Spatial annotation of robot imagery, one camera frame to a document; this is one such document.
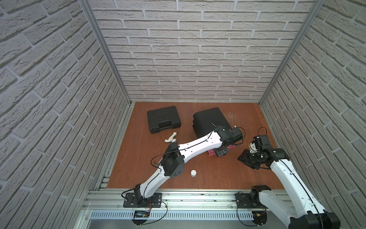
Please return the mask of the black pink drawer cabinet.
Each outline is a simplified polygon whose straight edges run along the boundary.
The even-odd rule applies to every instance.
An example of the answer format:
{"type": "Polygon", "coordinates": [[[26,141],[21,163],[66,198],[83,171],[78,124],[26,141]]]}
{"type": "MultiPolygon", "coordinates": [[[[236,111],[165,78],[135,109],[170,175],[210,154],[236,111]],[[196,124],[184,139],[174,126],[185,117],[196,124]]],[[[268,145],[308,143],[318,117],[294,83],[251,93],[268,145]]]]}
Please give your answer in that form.
{"type": "Polygon", "coordinates": [[[200,111],[193,115],[193,130],[197,138],[207,138],[209,136],[209,142],[217,138],[222,142],[218,148],[228,148],[230,145],[234,145],[229,132],[231,129],[230,124],[218,107],[200,111]]]}

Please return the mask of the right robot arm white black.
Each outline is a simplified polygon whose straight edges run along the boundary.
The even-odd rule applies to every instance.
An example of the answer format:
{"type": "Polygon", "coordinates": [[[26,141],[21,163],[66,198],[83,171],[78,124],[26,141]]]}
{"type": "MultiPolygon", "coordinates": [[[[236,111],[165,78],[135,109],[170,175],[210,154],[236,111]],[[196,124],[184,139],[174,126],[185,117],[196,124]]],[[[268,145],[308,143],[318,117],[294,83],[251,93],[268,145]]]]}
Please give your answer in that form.
{"type": "Polygon", "coordinates": [[[250,201],[273,212],[290,229],[339,229],[340,219],[314,197],[296,172],[289,155],[274,148],[267,135],[255,136],[238,158],[252,169],[269,169],[281,181],[294,207],[279,199],[267,185],[253,186],[250,201]]]}

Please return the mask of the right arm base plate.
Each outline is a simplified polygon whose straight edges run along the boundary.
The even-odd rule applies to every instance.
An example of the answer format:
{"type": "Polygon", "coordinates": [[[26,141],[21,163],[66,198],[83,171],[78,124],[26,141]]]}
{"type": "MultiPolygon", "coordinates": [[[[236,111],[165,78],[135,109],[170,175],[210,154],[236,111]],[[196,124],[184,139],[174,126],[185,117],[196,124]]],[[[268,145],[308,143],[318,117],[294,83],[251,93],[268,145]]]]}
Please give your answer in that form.
{"type": "Polygon", "coordinates": [[[236,193],[235,194],[236,205],[238,209],[264,209],[258,199],[252,198],[248,193],[236,193]]]}

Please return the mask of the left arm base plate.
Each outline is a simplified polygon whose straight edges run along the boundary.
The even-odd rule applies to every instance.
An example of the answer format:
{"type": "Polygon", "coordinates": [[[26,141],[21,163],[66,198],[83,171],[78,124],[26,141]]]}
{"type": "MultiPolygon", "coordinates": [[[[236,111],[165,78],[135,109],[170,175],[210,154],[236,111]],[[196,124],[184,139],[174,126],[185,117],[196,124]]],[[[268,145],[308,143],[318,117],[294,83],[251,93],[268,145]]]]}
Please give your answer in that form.
{"type": "Polygon", "coordinates": [[[124,208],[160,208],[162,193],[154,193],[150,198],[142,199],[140,196],[132,192],[126,193],[124,199],[124,208]]]}

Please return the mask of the white paint can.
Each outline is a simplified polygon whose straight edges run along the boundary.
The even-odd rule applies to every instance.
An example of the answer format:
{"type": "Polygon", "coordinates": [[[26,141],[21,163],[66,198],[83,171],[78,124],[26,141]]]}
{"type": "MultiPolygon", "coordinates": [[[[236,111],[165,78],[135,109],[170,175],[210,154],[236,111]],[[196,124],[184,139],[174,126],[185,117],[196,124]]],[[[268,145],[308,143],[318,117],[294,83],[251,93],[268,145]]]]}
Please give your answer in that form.
{"type": "Polygon", "coordinates": [[[196,175],[197,175],[196,170],[191,170],[191,176],[192,176],[192,177],[196,177],[196,175]]]}

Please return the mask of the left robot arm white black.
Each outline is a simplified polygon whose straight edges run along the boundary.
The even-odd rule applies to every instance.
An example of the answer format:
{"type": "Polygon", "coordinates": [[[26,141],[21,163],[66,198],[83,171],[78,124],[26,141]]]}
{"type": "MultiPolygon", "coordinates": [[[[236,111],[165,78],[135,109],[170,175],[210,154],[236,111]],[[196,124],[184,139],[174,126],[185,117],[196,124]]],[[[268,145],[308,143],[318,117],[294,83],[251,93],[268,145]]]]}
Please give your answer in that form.
{"type": "Polygon", "coordinates": [[[157,166],[154,165],[156,171],[144,183],[137,184],[135,188],[121,194],[124,207],[159,208],[162,197],[156,191],[168,179],[181,175],[184,172],[185,163],[209,150],[218,149],[217,157],[224,156],[229,146],[242,144],[245,135],[245,131],[239,127],[227,129],[224,126],[217,126],[197,140],[185,144],[171,143],[167,150],[159,155],[161,160],[157,166]]]}

